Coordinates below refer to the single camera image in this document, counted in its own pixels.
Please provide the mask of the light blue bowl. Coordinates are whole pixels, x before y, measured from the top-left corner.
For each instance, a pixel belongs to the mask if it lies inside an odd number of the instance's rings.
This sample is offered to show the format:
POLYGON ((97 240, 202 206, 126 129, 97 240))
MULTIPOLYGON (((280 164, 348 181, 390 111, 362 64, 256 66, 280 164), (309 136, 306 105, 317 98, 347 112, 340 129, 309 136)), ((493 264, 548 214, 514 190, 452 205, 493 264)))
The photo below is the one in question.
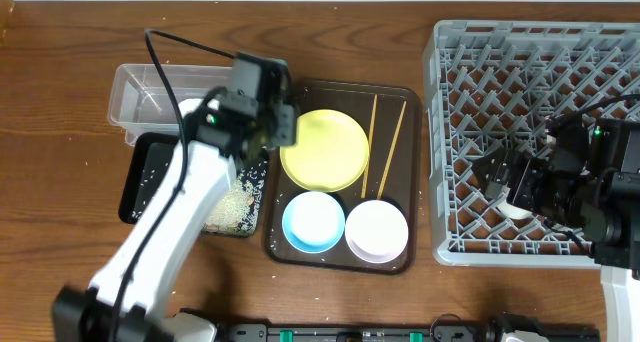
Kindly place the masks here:
POLYGON ((281 227, 287 242, 306 254, 332 249, 342 238, 345 214, 339 202, 327 193, 308 191, 285 207, 281 227))

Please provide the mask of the white tissue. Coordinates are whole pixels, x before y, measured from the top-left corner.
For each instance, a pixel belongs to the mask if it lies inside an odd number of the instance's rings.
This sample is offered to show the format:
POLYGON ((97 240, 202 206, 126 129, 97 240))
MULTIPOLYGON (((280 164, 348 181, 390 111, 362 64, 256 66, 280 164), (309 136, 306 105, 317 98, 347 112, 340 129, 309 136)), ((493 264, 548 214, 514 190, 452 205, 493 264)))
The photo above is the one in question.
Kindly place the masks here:
MULTIPOLYGON (((202 100, 199 98, 191 98, 185 99, 178 103, 178 107, 180 113, 183 117, 186 117, 188 114, 194 112, 202 103, 202 100)), ((207 107, 212 110, 219 109, 219 101, 217 99, 212 99, 207 103, 207 107)))

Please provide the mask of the wooden chopstick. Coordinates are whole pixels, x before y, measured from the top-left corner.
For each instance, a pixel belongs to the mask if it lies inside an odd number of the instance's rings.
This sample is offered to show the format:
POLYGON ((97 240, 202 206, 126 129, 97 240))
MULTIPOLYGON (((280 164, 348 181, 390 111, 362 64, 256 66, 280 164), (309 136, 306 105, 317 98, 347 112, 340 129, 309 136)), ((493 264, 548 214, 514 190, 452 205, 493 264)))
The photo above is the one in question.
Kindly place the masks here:
POLYGON ((393 134, 393 137, 392 137, 392 140, 391 140, 391 144, 390 144, 390 148, 389 148, 389 151, 388 151, 387 159, 386 159, 386 162, 385 162, 383 175, 382 175, 382 178, 381 178, 381 181, 380 181, 380 186, 379 186, 379 189, 378 189, 378 192, 377 192, 377 195, 376 195, 376 199, 377 200, 381 200, 383 192, 384 192, 384 189, 386 187, 386 182, 387 182, 387 179, 388 179, 389 170, 390 170, 390 167, 391 167, 391 163, 392 163, 394 152, 395 152, 396 145, 397 145, 397 140, 398 140, 399 133, 400 133, 400 130, 401 130, 401 127, 402 127, 403 119, 404 119, 404 114, 405 114, 405 110, 406 110, 406 104, 407 104, 406 100, 403 101, 403 105, 402 105, 401 111, 400 111, 398 119, 397 119, 396 127, 395 127, 395 130, 394 130, 394 134, 393 134))
POLYGON ((371 157, 371 153, 372 153, 371 149, 372 149, 373 136, 374 136, 374 131, 375 131, 377 101, 378 101, 378 94, 375 94, 374 98, 373 98, 373 104, 372 104, 371 116, 370 116, 370 123, 369 123, 369 130, 368 130, 368 135, 367 135, 367 140, 368 140, 368 159, 367 159, 367 163, 366 163, 365 169, 363 171, 362 188, 361 188, 361 194, 360 194, 360 197, 362 199, 364 199, 366 197, 366 193, 367 193, 367 184, 368 184, 368 176, 369 176, 369 169, 370 169, 370 157, 371 157))

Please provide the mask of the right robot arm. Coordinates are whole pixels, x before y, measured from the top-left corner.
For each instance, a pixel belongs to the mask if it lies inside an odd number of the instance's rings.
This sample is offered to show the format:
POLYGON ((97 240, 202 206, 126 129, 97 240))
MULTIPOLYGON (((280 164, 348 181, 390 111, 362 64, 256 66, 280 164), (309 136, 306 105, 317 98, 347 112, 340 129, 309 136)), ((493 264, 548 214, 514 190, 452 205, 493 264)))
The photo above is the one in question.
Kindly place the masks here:
POLYGON ((600 267, 607 336, 639 338, 639 125, 577 116, 545 123, 548 158, 499 148, 472 164, 481 193, 503 214, 535 214, 567 237, 581 230, 600 267))

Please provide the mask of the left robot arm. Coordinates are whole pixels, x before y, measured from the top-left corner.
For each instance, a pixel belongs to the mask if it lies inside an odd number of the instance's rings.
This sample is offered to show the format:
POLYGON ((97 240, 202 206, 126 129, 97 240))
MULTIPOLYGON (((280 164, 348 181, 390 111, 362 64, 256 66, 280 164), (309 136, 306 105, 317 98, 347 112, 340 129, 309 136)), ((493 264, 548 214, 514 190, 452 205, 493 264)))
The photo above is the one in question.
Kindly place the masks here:
POLYGON ((228 86, 177 115, 180 140, 133 230, 81 292, 63 287, 51 308, 58 341, 213 341, 215 323, 166 314, 177 275, 214 207, 244 165, 296 140, 291 75, 279 59, 239 54, 228 86))

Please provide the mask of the yellow round plate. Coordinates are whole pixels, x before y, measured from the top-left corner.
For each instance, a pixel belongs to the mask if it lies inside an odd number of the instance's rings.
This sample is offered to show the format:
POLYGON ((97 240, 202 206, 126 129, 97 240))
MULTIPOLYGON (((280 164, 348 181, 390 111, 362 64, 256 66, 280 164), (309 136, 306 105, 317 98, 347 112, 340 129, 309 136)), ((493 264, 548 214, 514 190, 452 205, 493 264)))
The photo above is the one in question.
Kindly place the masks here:
POLYGON ((282 167, 295 184, 337 192, 361 177, 369 162, 369 142, 354 118, 319 109, 301 115, 297 123, 296 143, 280 149, 282 167))

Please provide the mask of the pale pink bowl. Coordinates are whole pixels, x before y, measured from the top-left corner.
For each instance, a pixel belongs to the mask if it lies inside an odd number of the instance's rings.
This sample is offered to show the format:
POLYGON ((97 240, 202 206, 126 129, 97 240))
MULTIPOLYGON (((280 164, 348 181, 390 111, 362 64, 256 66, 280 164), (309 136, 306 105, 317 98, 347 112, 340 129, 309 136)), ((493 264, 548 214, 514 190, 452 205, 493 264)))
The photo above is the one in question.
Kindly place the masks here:
POLYGON ((408 244, 409 228, 402 212, 391 203, 369 200, 348 215, 345 240, 361 260, 384 264, 399 257, 408 244))

